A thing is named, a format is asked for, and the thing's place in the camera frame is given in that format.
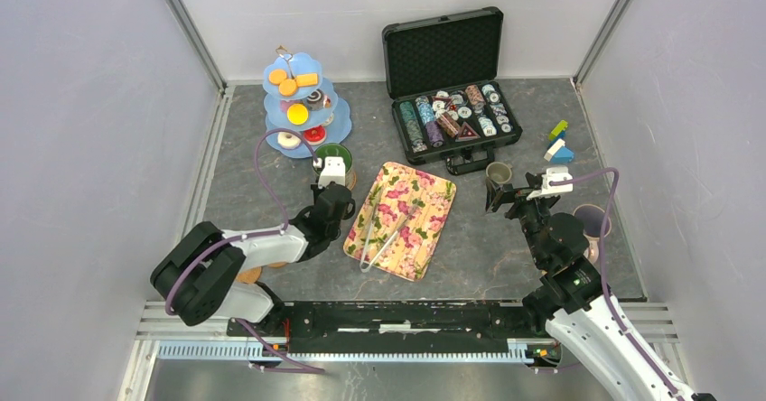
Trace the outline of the green-inside floral mug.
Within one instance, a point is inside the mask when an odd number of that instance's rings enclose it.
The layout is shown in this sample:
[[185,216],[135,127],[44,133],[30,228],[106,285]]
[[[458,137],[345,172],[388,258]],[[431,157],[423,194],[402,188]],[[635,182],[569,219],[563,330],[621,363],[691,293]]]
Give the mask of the green-inside floral mug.
[[323,190],[333,183],[345,187],[346,173],[354,170],[353,157],[344,145],[321,145],[314,151],[312,168],[318,189]]

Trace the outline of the floral rectangular tray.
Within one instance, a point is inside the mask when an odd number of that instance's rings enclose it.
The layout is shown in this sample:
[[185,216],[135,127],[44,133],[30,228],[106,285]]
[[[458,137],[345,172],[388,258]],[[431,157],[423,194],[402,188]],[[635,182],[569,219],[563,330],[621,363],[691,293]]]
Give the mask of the floral rectangular tray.
[[384,163],[358,209],[342,250],[360,271],[377,268],[421,280],[456,196],[455,183],[401,163]]

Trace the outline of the red glazed donut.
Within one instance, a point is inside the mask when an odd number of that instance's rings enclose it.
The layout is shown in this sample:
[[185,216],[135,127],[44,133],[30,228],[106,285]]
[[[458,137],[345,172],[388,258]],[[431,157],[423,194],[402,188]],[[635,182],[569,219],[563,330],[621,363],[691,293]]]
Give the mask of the red glazed donut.
[[325,126],[315,126],[303,131],[303,137],[311,146],[321,145],[326,141],[327,131]]

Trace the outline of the silver serving tongs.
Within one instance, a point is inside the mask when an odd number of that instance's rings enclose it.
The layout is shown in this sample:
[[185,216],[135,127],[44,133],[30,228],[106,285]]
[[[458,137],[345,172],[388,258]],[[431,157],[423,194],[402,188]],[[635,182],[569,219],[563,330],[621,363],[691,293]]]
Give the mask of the silver serving tongs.
[[352,253],[359,261],[362,273],[369,272],[376,263],[402,238],[406,228],[413,229],[421,208],[416,202],[418,193],[411,187],[404,191],[378,186],[371,191],[360,208],[357,220],[361,242]]

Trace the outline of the white glazed donut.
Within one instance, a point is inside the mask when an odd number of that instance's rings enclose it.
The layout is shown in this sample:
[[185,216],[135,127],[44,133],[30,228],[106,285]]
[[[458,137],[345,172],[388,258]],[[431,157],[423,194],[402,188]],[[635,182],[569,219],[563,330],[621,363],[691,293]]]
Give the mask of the white glazed donut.
[[277,133],[277,143],[285,150],[294,150],[303,142],[302,137],[296,132],[280,131]]

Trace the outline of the beige mug purple inside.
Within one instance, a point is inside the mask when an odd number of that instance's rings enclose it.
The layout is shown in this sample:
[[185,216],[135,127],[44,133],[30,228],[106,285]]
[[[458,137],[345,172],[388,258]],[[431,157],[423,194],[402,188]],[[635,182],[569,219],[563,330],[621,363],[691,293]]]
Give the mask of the beige mug purple inside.
[[601,226],[606,221],[604,235],[608,236],[612,230],[612,222],[604,209],[593,204],[582,204],[574,209],[573,215],[584,225],[584,236],[588,239],[589,248],[585,254],[587,259],[594,265],[599,259],[599,243],[601,242]]

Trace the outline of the chocolate swirl cake roll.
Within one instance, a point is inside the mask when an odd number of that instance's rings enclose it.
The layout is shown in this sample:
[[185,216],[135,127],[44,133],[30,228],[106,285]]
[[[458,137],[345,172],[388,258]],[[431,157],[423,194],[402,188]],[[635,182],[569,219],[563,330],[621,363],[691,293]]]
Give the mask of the chocolate swirl cake roll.
[[309,111],[317,111],[330,107],[332,100],[324,91],[317,89],[304,99],[304,105]]

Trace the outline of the round orange biscuit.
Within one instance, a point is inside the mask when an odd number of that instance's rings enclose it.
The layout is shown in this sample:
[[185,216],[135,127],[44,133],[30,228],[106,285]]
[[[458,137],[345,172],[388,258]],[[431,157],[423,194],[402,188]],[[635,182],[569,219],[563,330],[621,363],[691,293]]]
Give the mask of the round orange biscuit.
[[288,72],[281,68],[270,70],[267,75],[268,82],[275,86],[280,85],[283,81],[285,81],[288,78],[289,78]]
[[284,79],[278,85],[278,92],[281,96],[291,97],[298,90],[297,82],[295,79]]

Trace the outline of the square yellow biscuit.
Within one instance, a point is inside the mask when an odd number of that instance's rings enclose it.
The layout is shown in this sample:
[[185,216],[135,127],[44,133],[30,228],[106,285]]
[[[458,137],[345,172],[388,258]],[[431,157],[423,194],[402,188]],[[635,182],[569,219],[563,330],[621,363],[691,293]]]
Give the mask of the square yellow biscuit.
[[298,88],[307,88],[317,86],[320,84],[321,77],[318,73],[304,73],[294,77],[295,84]]

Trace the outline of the woven rattan coaster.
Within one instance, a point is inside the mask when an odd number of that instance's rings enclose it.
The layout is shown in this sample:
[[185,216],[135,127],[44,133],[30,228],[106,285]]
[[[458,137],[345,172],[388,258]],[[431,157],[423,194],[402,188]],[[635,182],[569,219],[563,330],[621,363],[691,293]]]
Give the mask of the woven rattan coaster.
[[356,172],[353,169],[349,170],[345,175],[345,187],[352,191],[356,186],[357,180]]

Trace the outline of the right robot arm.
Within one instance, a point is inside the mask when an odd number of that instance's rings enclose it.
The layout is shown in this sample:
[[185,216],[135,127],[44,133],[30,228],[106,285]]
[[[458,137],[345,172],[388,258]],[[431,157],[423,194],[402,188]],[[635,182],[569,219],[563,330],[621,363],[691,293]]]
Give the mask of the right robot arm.
[[521,321],[534,336],[559,341],[615,400],[711,400],[680,378],[651,348],[606,282],[605,268],[587,258],[590,242],[576,216],[552,212],[576,178],[566,166],[526,175],[515,187],[487,178],[485,210],[508,205],[528,243],[541,286],[522,301]]

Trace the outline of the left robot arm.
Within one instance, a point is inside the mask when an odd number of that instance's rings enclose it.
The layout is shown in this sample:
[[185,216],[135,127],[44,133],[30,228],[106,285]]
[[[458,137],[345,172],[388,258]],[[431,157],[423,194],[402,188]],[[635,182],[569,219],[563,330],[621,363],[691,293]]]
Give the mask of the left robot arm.
[[346,164],[329,155],[315,161],[313,203],[284,226],[253,231],[227,230],[210,221],[194,226],[150,275],[166,312],[196,326],[214,316],[248,321],[262,335],[277,333],[283,310],[259,284],[237,284],[254,268],[308,261],[324,252],[355,210],[346,185]]

